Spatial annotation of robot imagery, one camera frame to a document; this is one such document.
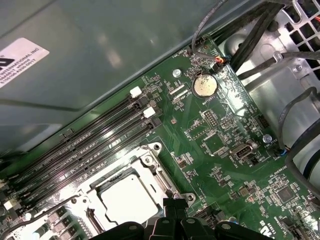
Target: capacitor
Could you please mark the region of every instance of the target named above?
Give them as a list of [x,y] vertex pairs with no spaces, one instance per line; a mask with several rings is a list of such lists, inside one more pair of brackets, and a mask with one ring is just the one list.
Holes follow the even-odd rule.
[[228,221],[232,222],[232,223],[235,223],[235,224],[238,223],[237,219],[234,216],[229,217]]
[[50,226],[45,223],[41,227],[39,227],[33,234],[33,239],[40,239],[45,233],[49,230]]
[[5,215],[7,212],[6,208],[4,206],[0,207],[0,216]]
[[257,149],[259,147],[258,143],[256,143],[255,141],[249,139],[246,141],[246,144],[250,145],[250,147],[254,150]]

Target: microchip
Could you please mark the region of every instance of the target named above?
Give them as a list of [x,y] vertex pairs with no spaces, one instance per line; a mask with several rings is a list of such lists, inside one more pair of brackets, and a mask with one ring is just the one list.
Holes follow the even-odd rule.
[[242,197],[245,197],[249,194],[249,190],[245,186],[243,186],[239,189],[239,193]]
[[233,200],[237,200],[239,198],[238,194],[235,191],[231,192],[230,196]]
[[289,201],[294,197],[293,192],[290,190],[288,186],[278,191],[277,194],[283,203]]

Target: ventilation holes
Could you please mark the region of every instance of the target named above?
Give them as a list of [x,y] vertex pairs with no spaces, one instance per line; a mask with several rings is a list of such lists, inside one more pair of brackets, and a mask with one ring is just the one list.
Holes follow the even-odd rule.
[[314,26],[314,28],[320,32],[320,22],[318,20],[316,20],[315,18],[311,20],[312,25]]
[[316,52],[316,51],[320,50],[320,39],[319,39],[319,37],[315,36],[314,38],[309,40],[309,44],[310,44],[311,48],[313,49],[313,51]]
[[303,4],[300,4],[300,6],[305,12],[305,14],[308,16],[308,18],[312,17],[318,12],[318,8],[312,0],[304,0]]
[[285,28],[289,31],[289,32],[292,32],[294,30],[294,27],[292,26],[292,24],[290,22],[288,22],[286,25],[285,25]]
[[316,77],[318,78],[318,80],[320,81],[320,69],[314,70],[313,72],[316,75]]
[[301,46],[298,46],[298,49],[300,52],[311,52],[311,49],[308,47],[306,43],[302,44]]
[[308,39],[311,36],[313,36],[315,34],[315,32],[313,31],[313,29],[311,28],[311,26],[309,25],[309,23],[303,25],[300,28],[301,33],[303,34],[303,36]]
[[287,6],[283,10],[286,11],[286,13],[288,13],[288,15],[291,17],[294,23],[300,21],[301,18],[293,6]]
[[299,44],[304,40],[298,31],[294,31],[290,34],[290,37],[295,44]]

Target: white label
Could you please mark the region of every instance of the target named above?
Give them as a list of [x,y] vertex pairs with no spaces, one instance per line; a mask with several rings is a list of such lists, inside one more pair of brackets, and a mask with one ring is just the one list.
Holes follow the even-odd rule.
[[49,54],[48,50],[19,38],[0,51],[0,88]]

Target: cable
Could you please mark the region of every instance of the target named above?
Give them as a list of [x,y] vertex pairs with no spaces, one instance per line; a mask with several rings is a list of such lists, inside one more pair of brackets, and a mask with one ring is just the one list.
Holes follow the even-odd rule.
[[[297,58],[297,59],[309,59],[309,60],[320,60],[320,52],[313,52],[313,51],[294,51],[294,52],[284,52],[282,53],[283,59],[289,58]],[[260,65],[256,66],[255,68],[246,71],[238,76],[240,80],[247,79],[252,75],[260,73],[267,68],[271,67],[273,64],[277,63],[274,57],[268,59],[267,61],[261,63]]]
[[257,21],[248,37],[231,58],[230,65],[234,72],[237,72],[239,70],[239,68],[247,60],[249,55],[253,52],[261,37],[265,33],[266,29],[282,7],[283,5],[281,4],[271,3],[265,13]]
[[315,121],[292,145],[291,150],[286,155],[284,160],[288,170],[291,171],[293,176],[301,182],[312,194],[320,200],[320,191],[313,186],[299,171],[294,163],[294,157],[313,139],[320,135],[320,118]]
[[284,4],[288,6],[292,6],[292,0],[267,0],[267,2],[275,3],[275,4]]
[[308,180],[310,179],[311,173],[313,172],[315,166],[319,161],[320,161],[320,149],[312,155],[312,157],[306,164],[303,171],[303,176],[305,177],[305,179],[308,179]]
[[191,49],[192,49],[192,52],[197,55],[198,57],[200,58],[204,58],[204,59],[212,59],[214,60],[215,62],[217,61],[216,60],[216,57],[215,56],[212,56],[212,55],[209,55],[209,54],[205,54],[205,53],[202,53],[202,52],[199,52],[197,51],[196,49],[196,40],[198,38],[198,35],[199,33],[201,32],[202,28],[205,26],[205,24],[208,22],[209,18],[219,9],[221,8],[221,6],[223,4],[225,4],[228,0],[220,0],[212,9],[211,11],[204,17],[204,19],[201,21],[201,23],[199,24],[197,30],[195,31],[193,37],[192,37],[192,41],[191,41]]
[[244,26],[251,23],[253,20],[257,19],[258,17],[263,14],[268,7],[267,2],[263,2],[253,8],[252,10],[248,11],[244,15],[238,17],[237,19],[233,20],[220,30],[212,33],[210,36],[214,39],[217,38],[214,42],[218,46],[222,44],[225,40],[227,40],[230,36],[238,32]]
[[3,234],[0,236],[0,240],[4,240],[6,238],[7,235],[9,235],[11,232],[13,232],[14,230],[32,224],[35,221],[39,220],[40,218],[42,218],[45,215],[48,215],[50,213],[52,213],[53,211],[55,211],[56,209],[60,208],[61,206],[65,205],[67,202],[69,202],[71,199],[74,199],[76,197],[79,197],[79,195],[73,195],[69,198],[67,198],[66,200],[60,202],[58,205],[53,206],[52,208],[48,209],[47,211],[44,211],[43,213],[41,213],[40,215],[36,216],[35,218],[29,220],[29,221],[24,221],[24,222],[20,222],[17,225],[13,226],[12,228],[6,230],[3,232]]
[[280,149],[283,149],[283,150],[286,149],[286,146],[284,144],[283,129],[284,129],[285,120],[286,120],[286,118],[288,116],[289,111],[292,109],[292,107],[296,103],[299,103],[299,102],[305,100],[311,94],[317,95],[317,89],[314,86],[309,87],[302,94],[300,94],[298,97],[296,97],[291,102],[289,102],[285,106],[285,108],[282,110],[282,112],[280,114],[280,117],[279,117],[279,120],[278,120],[278,130],[277,130],[278,143],[279,143]]

